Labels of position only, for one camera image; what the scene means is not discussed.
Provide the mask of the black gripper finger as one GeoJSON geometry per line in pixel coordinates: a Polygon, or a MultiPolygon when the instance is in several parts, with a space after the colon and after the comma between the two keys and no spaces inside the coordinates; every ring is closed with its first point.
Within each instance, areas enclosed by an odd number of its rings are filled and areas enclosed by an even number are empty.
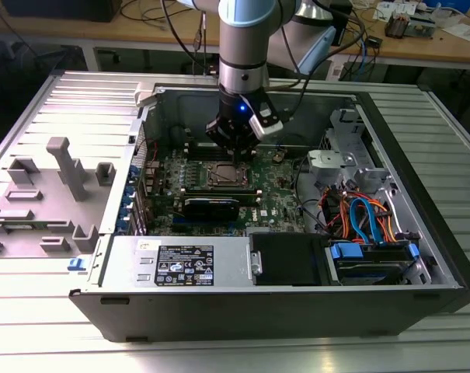
{"type": "Polygon", "coordinates": [[[232,157],[233,163],[240,163],[238,134],[231,120],[225,117],[216,117],[206,125],[205,134],[232,157]]]}
{"type": "Polygon", "coordinates": [[[242,134],[236,142],[236,163],[251,161],[259,139],[253,132],[242,134]]]}

